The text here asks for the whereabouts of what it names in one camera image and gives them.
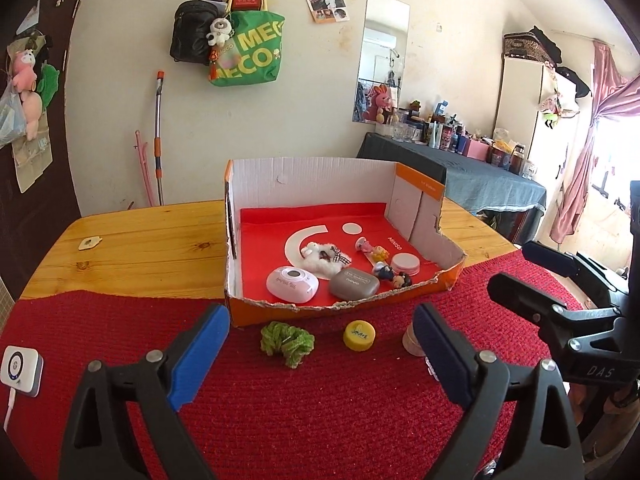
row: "mirror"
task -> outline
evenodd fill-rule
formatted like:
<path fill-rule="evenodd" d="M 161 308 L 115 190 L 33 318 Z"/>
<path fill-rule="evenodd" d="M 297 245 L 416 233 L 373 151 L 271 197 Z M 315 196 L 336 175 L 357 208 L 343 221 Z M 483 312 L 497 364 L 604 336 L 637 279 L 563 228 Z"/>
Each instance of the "mirror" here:
<path fill-rule="evenodd" d="M 408 32 L 408 4 L 367 0 L 354 122 L 374 123 L 379 107 L 398 107 Z"/>

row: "mop handle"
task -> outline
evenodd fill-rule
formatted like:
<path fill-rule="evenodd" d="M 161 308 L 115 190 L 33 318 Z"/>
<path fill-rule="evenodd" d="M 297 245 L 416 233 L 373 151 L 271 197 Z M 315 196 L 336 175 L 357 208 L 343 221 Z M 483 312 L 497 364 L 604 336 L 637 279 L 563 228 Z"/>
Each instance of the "mop handle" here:
<path fill-rule="evenodd" d="M 160 97 L 162 96 L 162 84 L 164 83 L 164 72 L 158 72 L 158 81 L 156 84 L 156 132 L 154 135 L 154 156 L 156 158 L 156 179 L 158 180 L 158 203 L 164 205 L 164 197 L 162 196 L 162 164 L 160 157 L 162 149 L 160 145 Z"/>

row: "white bear keychain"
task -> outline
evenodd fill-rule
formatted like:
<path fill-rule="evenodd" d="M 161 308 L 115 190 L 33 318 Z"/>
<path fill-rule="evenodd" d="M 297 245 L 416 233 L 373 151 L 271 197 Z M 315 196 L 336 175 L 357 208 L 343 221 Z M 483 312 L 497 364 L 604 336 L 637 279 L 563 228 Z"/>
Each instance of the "white bear keychain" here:
<path fill-rule="evenodd" d="M 216 18 L 211 22 L 211 32 L 207 34 L 209 46 L 223 46 L 234 34 L 231 22 L 226 18 Z"/>

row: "white cabinet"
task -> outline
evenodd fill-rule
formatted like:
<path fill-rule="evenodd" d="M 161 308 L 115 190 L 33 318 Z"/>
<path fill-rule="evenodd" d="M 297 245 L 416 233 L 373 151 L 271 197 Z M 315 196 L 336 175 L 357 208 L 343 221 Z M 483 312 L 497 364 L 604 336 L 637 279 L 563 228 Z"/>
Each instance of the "white cabinet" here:
<path fill-rule="evenodd" d="M 538 168 L 534 180 L 546 187 L 547 209 L 558 195 L 560 172 L 578 127 L 578 117 L 560 119 L 553 129 L 545 125 L 538 105 L 555 91 L 556 84 L 563 108 L 578 110 L 574 83 L 542 63 L 505 58 L 495 121 L 496 128 L 508 130 L 511 139 L 524 144 L 526 159 Z"/>

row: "yellow bottle cap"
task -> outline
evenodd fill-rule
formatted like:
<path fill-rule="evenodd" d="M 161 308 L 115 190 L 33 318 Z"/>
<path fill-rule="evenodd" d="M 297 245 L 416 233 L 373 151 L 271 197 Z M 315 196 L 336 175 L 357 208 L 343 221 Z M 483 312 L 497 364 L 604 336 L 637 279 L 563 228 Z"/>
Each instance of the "yellow bottle cap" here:
<path fill-rule="evenodd" d="M 344 344 L 354 352 L 369 350 L 376 338 L 376 329 L 362 320 L 351 321 L 344 329 Z"/>

